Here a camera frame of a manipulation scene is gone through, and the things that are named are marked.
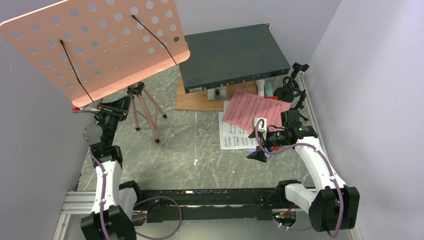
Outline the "lavender sheet music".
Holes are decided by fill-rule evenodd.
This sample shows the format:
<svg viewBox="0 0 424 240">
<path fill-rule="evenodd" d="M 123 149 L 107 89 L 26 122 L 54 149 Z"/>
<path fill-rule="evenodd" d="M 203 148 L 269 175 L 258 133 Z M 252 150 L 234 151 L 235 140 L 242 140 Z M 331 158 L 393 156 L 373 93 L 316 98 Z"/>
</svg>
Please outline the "lavender sheet music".
<svg viewBox="0 0 424 240">
<path fill-rule="evenodd" d="M 255 151 L 256 151 L 256 149 L 255 149 L 255 148 L 248 148 L 248 149 L 245 149 L 245 151 L 248 151 L 248 152 L 250 152 L 250 153 L 253 153 L 253 152 L 255 152 Z M 264 155 L 265 155 L 265 157 L 266 157 L 267 159 L 270 159 L 270 158 L 271 158 L 271 155 L 270 155 L 270 154 L 265 153 Z"/>
</svg>

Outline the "grey unit support bracket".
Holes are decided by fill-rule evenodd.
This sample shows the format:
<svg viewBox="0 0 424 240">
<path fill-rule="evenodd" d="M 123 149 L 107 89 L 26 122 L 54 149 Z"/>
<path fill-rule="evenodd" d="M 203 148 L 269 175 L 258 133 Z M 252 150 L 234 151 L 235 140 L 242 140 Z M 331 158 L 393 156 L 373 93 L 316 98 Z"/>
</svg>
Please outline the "grey unit support bracket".
<svg viewBox="0 0 424 240">
<path fill-rule="evenodd" d="M 207 90 L 208 100 L 226 100 L 227 99 L 227 87 L 215 87 Z"/>
</svg>

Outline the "pink sheet music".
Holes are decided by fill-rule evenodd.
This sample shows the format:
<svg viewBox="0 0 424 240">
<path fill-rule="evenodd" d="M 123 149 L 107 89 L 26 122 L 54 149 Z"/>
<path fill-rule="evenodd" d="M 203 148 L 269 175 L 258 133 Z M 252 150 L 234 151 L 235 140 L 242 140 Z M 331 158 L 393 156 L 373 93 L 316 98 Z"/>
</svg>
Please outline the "pink sheet music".
<svg viewBox="0 0 424 240">
<path fill-rule="evenodd" d="M 282 127 L 281 113 L 288 111 L 290 107 L 291 104 L 288 102 L 237 89 L 229 101 L 222 120 L 247 131 L 253 129 L 254 118 L 265 118 L 268 126 Z"/>
</svg>

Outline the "mint green microphone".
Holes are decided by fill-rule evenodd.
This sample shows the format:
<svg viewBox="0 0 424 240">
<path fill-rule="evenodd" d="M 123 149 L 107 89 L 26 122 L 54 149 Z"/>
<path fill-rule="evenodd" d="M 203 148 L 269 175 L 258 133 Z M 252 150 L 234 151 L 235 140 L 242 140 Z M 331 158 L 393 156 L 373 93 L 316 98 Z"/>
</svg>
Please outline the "mint green microphone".
<svg viewBox="0 0 424 240">
<path fill-rule="evenodd" d="M 270 83 L 264 84 L 264 95 L 266 97 L 273 97 L 274 96 L 274 89 L 273 89 L 273 86 Z"/>
</svg>

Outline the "wooden board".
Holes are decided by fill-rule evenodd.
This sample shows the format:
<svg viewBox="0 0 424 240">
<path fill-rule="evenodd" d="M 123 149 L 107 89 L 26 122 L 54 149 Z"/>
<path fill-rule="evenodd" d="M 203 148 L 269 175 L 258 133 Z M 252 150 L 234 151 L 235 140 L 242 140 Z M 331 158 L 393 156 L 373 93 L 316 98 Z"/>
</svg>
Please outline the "wooden board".
<svg viewBox="0 0 424 240">
<path fill-rule="evenodd" d="M 227 86 L 226 95 L 228 101 L 231 99 L 236 90 L 242 90 L 256 95 L 257 85 L 255 81 L 249 81 Z M 183 86 L 183 80 L 180 77 L 174 109 L 178 111 L 223 112 L 224 100 L 208 100 L 207 90 L 186 94 Z"/>
</svg>

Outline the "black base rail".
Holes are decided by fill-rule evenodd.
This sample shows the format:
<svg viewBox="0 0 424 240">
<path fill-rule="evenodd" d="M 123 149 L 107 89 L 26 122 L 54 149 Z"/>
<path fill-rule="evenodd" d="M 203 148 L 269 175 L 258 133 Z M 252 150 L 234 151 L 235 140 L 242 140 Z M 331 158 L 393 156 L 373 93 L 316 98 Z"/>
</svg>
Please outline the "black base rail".
<svg viewBox="0 0 424 240">
<path fill-rule="evenodd" d="M 276 188 L 139 190 L 132 210 L 147 223 L 188 220 L 256 219 L 271 221 L 293 204 Z"/>
</svg>

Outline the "white microphone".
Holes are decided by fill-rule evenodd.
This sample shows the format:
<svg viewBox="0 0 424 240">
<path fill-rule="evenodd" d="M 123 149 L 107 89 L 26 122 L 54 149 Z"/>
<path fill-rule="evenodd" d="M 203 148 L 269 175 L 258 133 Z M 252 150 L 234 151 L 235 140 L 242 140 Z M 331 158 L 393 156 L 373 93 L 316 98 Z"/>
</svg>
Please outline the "white microphone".
<svg viewBox="0 0 424 240">
<path fill-rule="evenodd" d="M 264 97 L 265 96 L 265 80 L 264 79 L 258 79 L 256 80 L 256 88 L 257 88 L 257 95 Z"/>
</svg>

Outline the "dark rack-mount audio unit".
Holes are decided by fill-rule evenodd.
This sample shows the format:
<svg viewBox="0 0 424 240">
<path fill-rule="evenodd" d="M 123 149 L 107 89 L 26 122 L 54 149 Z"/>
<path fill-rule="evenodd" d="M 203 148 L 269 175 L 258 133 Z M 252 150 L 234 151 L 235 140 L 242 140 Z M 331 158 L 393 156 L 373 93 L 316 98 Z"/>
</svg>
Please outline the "dark rack-mount audio unit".
<svg viewBox="0 0 424 240">
<path fill-rule="evenodd" d="M 185 93 L 286 75 L 291 65 L 269 24 L 185 36 L 190 56 L 179 64 Z"/>
</svg>

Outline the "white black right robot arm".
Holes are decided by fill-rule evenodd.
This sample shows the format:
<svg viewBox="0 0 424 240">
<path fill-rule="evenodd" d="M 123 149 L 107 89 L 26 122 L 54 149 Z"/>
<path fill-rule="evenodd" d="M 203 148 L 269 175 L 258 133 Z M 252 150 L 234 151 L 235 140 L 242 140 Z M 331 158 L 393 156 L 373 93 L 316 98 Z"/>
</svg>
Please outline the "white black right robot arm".
<svg viewBox="0 0 424 240">
<path fill-rule="evenodd" d="M 308 214 L 310 229 L 326 232 L 335 239 L 339 231 L 355 227 L 360 193 L 336 173 L 315 129 L 303 125 L 298 110 L 288 110 L 280 116 L 282 127 L 273 126 L 273 130 L 270 130 L 266 118 L 253 119 L 248 137 L 256 140 L 257 147 L 248 159 L 265 163 L 267 155 L 295 150 L 304 162 L 315 190 L 307 189 L 298 180 L 283 180 L 276 187 L 276 203 L 282 208 L 291 204 L 299 207 Z"/>
</svg>

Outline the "white sheet music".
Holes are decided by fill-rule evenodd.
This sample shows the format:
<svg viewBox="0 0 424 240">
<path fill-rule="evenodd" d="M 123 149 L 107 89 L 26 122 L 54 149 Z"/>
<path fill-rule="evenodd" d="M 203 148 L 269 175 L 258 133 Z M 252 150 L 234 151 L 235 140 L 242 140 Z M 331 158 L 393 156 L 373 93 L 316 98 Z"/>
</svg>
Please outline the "white sheet music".
<svg viewBox="0 0 424 240">
<path fill-rule="evenodd" d="M 251 132 L 240 128 L 235 124 L 223 121 L 223 117 L 229 104 L 230 101 L 225 100 L 223 102 L 223 112 L 218 112 L 220 149 L 246 150 L 252 153 L 255 151 L 258 143 L 256 139 L 248 138 Z"/>
</svg>

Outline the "black tripod mic stand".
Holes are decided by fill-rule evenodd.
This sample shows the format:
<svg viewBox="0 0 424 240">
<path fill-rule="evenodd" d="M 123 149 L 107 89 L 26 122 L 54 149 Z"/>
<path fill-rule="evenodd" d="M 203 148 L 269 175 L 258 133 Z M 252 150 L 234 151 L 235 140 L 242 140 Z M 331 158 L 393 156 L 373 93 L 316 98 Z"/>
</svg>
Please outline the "black tripod mic stand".
<svg viewBox="0 0 424 240">
<path fill-rule="evenodd" d="M 289 76 L 283 78 L 283 92 L 282 101 L 291 103 L 293 100 L 297 100 L 294 107 L 291 110 L 302 110 L 305 108 L 304 101 L 306 99 L 306 91 L 301 90 L 298 82 Z"/>
</svg>

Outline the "black round-base mic stand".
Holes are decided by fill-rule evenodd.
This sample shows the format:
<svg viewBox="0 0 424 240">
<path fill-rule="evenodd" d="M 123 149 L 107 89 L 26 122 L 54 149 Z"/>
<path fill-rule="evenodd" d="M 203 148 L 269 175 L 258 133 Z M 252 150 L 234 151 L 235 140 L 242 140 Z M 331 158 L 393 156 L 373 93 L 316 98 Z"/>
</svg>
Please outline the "black round-base mic stand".
<svg viewBox="0 0 424 240">
<path fill-rule="evenodd" d="M 285 76 L 282 79 L 283 86 L 278 87 L 274 93 L 273 96 L 277 97 L 278 100 L 291 103 L 295 98 L 298 99 L 298 104 L 301 104 L 305 98 L 306 98 L 306 91 L 300 90 L 300 86 L 298 82 L 295 80 L 297 75 L 300 72 L 305 72 L 309 69 L 308 64 L 300 64 L 295 62 L 292 66 L 293 71 L 290 76 Z"/>
</svg>

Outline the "pink music stand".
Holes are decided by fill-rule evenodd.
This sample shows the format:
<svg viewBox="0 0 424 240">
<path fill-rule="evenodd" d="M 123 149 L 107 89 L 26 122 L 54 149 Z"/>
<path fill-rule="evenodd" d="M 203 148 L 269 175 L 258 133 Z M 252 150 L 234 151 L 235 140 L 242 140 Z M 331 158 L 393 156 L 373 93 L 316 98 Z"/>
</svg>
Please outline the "pink music stand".
<svg viewBox="0 0 424 240">
<path fill-rule="evenodd" d="M 173 0 L 63 0 L 2 22 L 0 34 L 76 107 L 190 57 Z"/>
</svg>

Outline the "red sheet music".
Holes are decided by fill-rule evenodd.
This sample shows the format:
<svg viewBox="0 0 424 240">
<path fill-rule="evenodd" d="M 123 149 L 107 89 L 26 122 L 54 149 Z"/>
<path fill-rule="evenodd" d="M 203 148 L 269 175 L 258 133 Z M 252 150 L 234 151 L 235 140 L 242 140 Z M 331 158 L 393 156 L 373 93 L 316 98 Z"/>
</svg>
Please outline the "red sheet music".
<svg viewBox="0 0 424 240">
<path fill-rule="evenodd" d="M 265 99 L 270 99 L 270 100 L 279 100 L 278 96 L 264 96 Z"/>
</svg>

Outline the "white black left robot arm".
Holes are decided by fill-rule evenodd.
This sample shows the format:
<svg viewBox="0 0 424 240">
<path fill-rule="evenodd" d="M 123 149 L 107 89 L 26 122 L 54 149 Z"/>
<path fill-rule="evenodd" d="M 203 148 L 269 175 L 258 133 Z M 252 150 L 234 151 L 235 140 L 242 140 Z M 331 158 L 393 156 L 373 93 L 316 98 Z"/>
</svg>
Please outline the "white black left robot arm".
<svg viewBox="0 0 424 240">
<path fill-rule="evenodd" d="M 83 137 L 96 173 L 95 199 L 90 214 L 80 227 L 87 240 L 135 240 L 132 211 L 144 203 L 144 196 L 131 187 L 120 189 L 123 169 L 121 148 L 113 144 L 119 122 L 127 119 L 133 96 L 100 103 L 91 113 L 96 123 L 88 125 Z"/>
</svg>

